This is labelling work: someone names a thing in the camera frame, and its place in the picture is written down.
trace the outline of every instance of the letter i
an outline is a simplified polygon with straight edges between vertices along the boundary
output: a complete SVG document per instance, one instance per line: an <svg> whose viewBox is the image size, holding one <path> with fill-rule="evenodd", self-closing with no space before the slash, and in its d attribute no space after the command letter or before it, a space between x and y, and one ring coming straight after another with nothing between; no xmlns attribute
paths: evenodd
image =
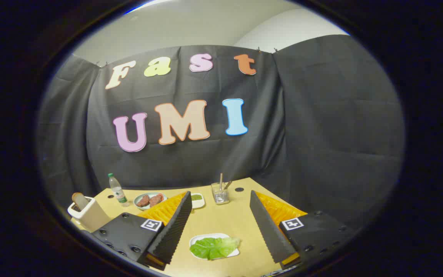
<svg viewBox="0 0 443 277"><path fill-rule="evenodd" d="M221 102L226 107L228 116L228 129L225 131L227 135L244 135L248 128L244 126L242 120L242 105L244 100L240 98L225 99Z"/></svg>

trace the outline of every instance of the white plate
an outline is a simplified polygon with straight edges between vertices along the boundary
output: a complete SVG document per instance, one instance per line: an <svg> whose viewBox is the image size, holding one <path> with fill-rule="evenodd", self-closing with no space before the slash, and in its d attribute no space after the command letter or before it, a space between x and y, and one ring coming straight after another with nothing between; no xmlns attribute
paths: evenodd
<svg viewBox="0 0 443 277"><path fill-rule="evenodd" d="M197 235L189 241L189 248L191 247L192 244L195 244L198 240L202 240L204 238L215 238L215 239L230 238L230 235L222 234L222 233L208 234L208 235ZM232 253L230 253L230 255L227 256L227 258L232 257L232 256L237 256L238 254L240 254L240 252L239 252L239 249L236 248Z"/></svg>
<svg viewBox="0 0 443 277"><path fill-rule="evenodd" d="M159 192L143 193L142 195L140 195L140 196L138 196L138 197L136 197L136 198L134 199L133 204L136 206L136 203L138 203L138 202L141 200L141 198L143 198L143 196L145 196L145 195L147 195L147 194L148 194L148 196L151 198L151 197L157 195L158 193L159 193ZM163 195L163 201L162 201L162 202L164 202L165 200L167 200L167 195L165 195L165 194L163 194L163 193L162 193L162 195ZM136 206L136 207L137 207L138 209L141 209L141 210L147 210L147 209L150 208L150 204L148 204L148 205L146 205L146 206L144 206L144 207L138 207L138 206Z"/></svg>
<svg viewBox="0 0 443 277"><path fill-rule="evenodd" d="M192 208L199 209L199 208L203 207L205 204L203 195L201 193L191 193L191 196L193 196L193 195L200 195L201 200L192 200Z"/></svg>

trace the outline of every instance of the green lettuce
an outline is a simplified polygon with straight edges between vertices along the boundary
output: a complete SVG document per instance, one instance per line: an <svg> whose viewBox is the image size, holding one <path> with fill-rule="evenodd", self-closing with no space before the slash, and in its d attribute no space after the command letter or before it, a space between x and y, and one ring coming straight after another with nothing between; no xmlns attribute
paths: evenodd
<svg viewBox="0 0 443 277"><path fill-rule="evenodd" d="M240 244L238 238L204 238L192 244L190 251L201 259L213 260L216 258L226 258Z"/></svg>

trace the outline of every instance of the white container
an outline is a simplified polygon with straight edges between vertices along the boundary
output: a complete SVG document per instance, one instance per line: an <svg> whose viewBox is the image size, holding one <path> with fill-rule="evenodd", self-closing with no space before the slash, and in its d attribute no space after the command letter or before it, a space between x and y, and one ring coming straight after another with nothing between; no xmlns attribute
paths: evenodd
<svg viewBox="0 0 443 277"><path fill-rule="evenodd" d="M191 193L191 197L193 195L200 195L201 200L192 200L192 208L199 209L199 208L203 207L205 204L203 195L201 193Z"/></svg>
<svg viewBox="0 0 443 277"><path fill-rule="evenodd" d="M72 203L68 207L68 214L70 214L81 224L81 226L83 226L83 228L91 233L107 224L111 219L94 198L86 196L85 198L88 200L88 205L86 205L81 212L75 210L74 208L76 208L76 204Z"/></svg>

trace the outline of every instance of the yellow letter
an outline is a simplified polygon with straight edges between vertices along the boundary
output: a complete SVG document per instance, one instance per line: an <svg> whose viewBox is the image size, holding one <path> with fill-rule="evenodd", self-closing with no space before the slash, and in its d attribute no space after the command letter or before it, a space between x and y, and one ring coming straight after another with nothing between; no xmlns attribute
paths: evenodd
<svg viewBox="0 0 443 277"><path fill-rule="evenodd" d="M151 77L155 75L165 75L170 72L170 58L160 57L155 58L153 61L148 63L149 67L145 69L145 76Z"/></svg>
<svg viewBox="0 0 443 277"><path fill-rule="evenodd" d="M119 77L124 79L126 75L128 75L129 68L133 68L136 65L136 61L130 61L129 63L123 63L122 65L115 66L112 70L112 77L109 81L109 84L105 86L105 89L111 89L118 86L121 81L119 81Z"/></svg>
<svg viewBox="0 0 443 277"><path fill-rule="evenodd" d="M157 105L155 112L160 115L162 129L162 137L158 140L158 143L167 145L175 142L170 127L181 141L186 139L189 126L190 140L204 140L210 137L210 132L206 130L206 124L204 123L204 107L206 107L206 101L193 100L189 102L184 116L181 116L172 103Z"/></svg>

